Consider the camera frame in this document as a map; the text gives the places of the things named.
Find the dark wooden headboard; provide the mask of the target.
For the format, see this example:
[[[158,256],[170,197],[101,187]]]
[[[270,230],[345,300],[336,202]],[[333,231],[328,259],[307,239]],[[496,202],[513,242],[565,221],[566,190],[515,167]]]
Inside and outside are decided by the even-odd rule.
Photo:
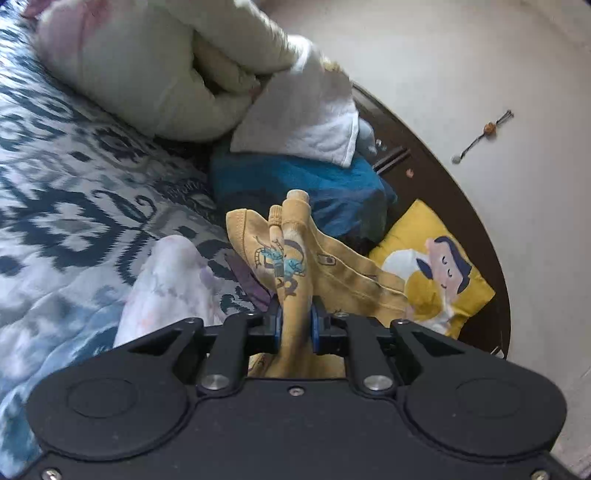
[[[398,220],[418,199],[459,240],[495,291],[494,298],[464,325],[460,340],[506,359],[511,339],[507,285],[493,243],[472,204],[446,168],[414,132],[359,84],[353,98],[360,118],[375,131],[377,155],[369,162],[397,194],[391,216]]]

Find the yellow cartoon cushion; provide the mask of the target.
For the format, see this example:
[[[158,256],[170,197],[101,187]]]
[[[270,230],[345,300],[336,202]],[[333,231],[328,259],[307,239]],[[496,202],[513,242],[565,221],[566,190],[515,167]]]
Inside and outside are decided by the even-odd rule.
[[[421,200],[414,201],[369,258],[405,282],[413,321],[454,339],[495,296],[462,245]]]

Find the yellow printed kids garment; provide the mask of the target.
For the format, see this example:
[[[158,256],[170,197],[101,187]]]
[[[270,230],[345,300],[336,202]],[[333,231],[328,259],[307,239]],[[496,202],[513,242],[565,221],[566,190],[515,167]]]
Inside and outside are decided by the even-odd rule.
[[[250,375],[318,379],[345,374],[342,358],[312,351],[314,297],[321,298],[326,311],[374,317],[384,325],[406,317],[403,280],[319,231],[307,192],[291,190],[267,216],[232,210],[225,222],[232,248],[283,307],[280,349],[252,356]]]

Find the teal blue pillow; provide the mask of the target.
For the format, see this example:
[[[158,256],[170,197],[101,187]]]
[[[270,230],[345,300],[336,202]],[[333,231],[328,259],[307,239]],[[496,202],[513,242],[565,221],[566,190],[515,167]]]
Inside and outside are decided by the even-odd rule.
[[[211,158],[211,189],[224,212],[245,208],[266,216],[290,190],[308,193],[312,218],[325,234],[352,248],[383,239],[398,197],[360,155],[348,168],[284,155],[231,153]]]

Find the blue white patterned bedspread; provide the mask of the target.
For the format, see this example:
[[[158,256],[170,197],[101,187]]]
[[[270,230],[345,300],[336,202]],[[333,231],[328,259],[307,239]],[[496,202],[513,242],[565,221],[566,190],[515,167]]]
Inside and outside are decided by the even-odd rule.
[[[24,3],[1,5],[1,474],[40,453],[25,415],[34,386],[111,348],[153,244],[189,239],[222,316],[252,309],[202,167],[55,80]]]

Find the white quilted blanket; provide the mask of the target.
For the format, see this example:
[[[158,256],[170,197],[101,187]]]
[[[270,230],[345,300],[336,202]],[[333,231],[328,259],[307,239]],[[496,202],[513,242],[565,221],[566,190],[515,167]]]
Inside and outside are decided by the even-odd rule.
[[[290,69],[273,74],[230,140],[232,153],[287,155],[351,166],[359,134],[353,86],[311,40],[288,37]]]

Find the white floral folded garment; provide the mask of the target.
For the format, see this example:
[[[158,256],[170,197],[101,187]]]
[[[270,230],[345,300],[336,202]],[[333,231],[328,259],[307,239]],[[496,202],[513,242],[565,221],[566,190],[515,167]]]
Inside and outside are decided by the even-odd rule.
[[[196,317],[216,326],[228,316],[256,307],[224,291],[193,243],[180,235],[157,240],[140,268],[123,307],[113,346],[119,347],[177,321]]]

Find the pink white duvet bundle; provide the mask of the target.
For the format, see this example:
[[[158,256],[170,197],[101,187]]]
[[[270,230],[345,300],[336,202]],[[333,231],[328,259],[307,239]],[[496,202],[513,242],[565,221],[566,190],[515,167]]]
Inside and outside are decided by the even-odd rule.
[[[259,77],[298,52],[252,1],[31,1],[46,68],[150,137],[208,141],[238,125]]]

